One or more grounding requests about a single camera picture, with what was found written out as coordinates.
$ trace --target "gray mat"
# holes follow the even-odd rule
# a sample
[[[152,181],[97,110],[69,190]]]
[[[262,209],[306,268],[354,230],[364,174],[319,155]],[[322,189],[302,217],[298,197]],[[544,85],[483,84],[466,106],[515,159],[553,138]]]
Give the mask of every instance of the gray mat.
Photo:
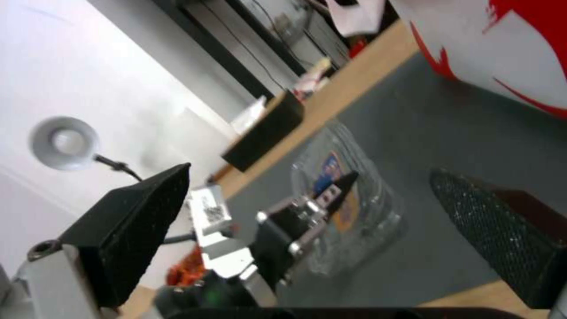
[[[524,189],[567,212],[566,123],[443,79],[420,55],[338,118],[403,197],[408,229],[401,240],[344,276],[301,273],[291,287],[278,290],[282,305],[407,307],[497,279],[433,196],[431,167]],[[291,194],[290,167],[303,148],[229,200],[245,240],[255,233],[256,211]]]

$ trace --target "wooden desk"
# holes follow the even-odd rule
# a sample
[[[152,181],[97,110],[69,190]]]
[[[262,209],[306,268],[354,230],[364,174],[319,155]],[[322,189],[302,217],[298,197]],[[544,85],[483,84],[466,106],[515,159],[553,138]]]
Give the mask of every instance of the wooden desk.
[[[394,23],[353,61],[337,72],[329,84],[305,102],[304,119],[298,128],[267,152],[246,173],[232,169],[219,180],[225,198],[235,195],[418,50],[417,44],[402,22]]]
[[[397,22],[369,45],[356,59],[338,72],[331,82],[305,103],[303,123],[256,162],[246,173],[230,170],[220,180],[225,197],[243,187],[274,165],[289,151],[316,132],[324,123],[346,109],[377,82],[418,52],[413,37]],[[154,296],[151,289],[139,287],[123,306],[125,317],[135,318],[147,309]],[[434,300],[421,307],[489,307],[526,318],[545,318],[547,311],[530,310],[502,281]]]

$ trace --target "clear plastic container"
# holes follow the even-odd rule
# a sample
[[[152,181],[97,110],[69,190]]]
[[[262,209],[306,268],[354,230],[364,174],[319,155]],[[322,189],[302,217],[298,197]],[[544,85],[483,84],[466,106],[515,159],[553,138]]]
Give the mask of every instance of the clear plastic container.
[[[401,234],[402,201],[337,120],[330,121],[293,164],[293,194],[314,194],[353,170],[359,173],[353,189],[308,258],[316,274],[332,276],[353,268]]]

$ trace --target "screw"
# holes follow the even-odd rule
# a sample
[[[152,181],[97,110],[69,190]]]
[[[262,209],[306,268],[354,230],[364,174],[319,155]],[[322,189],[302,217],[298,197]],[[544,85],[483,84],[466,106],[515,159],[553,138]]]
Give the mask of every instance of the screw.
[[[33,262],[38,259],[49,256],[61,250],[61,242],[59,240],[43,241],[28,251],[28,261]]]

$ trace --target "red graphic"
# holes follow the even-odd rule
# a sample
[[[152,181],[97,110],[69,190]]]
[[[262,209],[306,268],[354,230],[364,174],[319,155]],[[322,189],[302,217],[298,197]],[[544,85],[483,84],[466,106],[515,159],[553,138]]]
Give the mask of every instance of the red graphic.
[[[417,33],[416,27],[413,25],[413,22],[410,21],[409,25],[412,28],[413,37],[416,39],[417,46],[420,47],[421,52],[424,54],[433,70],[441,75],[444,75],[447,78],[457,79],[457,77],[451,70],[451,67],[449,66],[449,58],[447,57],[447,51],[445,50],[445,48],[441,47],[441,51],[439,52],[440,59],[439,62],[437,62],[435,58],[433,58],[431,53],[429,53],[429,50],[427,50],[427,47],[425,46],[425,43],[423,42],[420,34]]]
[[[541,110],[543,110],[543,111],[549,112],[549,113],[551,113],[551,114],[553,114],[553,115],[555,115],[555,116],[557,116],[557,117],[561,117],[561,118],[563,118],[563,119],[567,119],[567,110],[565,110],[565,109],[563,109],[563,108],[558,108],[558,107],[555,107],[555,106],[551,106],[551,105],[547,105],[547,104],[540,103],[540,102],[538,102],[538,101],[536,101],[536,100],[534,100],[534,99],[531,99],[531,98],[529,98],[529,97],[523,95],[522,93],[520,93],[520,92],[518,92],[518,91],[512,89],[512,88],[509,87],[508,85],[502,83],[502,81],[500,81],[499,79],[497,79],[497,78],[493,78],[493,79],[494,79],[496,82],[498,82],[501,86],[507,88],[507,89],[508,89],[510,92],[512,92],[515,96],[517,96],[517,97],[523,99],[524,101],[526,101],[526,102],[528,102],[528,103],[534,105],[535,107],[537,107],[537,108],[539,108],[539,109],[541,109]]]
[[[488,32],[512,10],[549,43],[561,64],[563,75],[567,78],[567,41],[564,39],[566,27],[562,24],[567,16],[567,1],[554,0],[542,5],[529,0],[490,0],[486,11],[492,21],[483,33]],[[567,110],[540,103],[505,85],[502,81],[496,78],[494,80],[524,101],[556,116],[567,118]]]

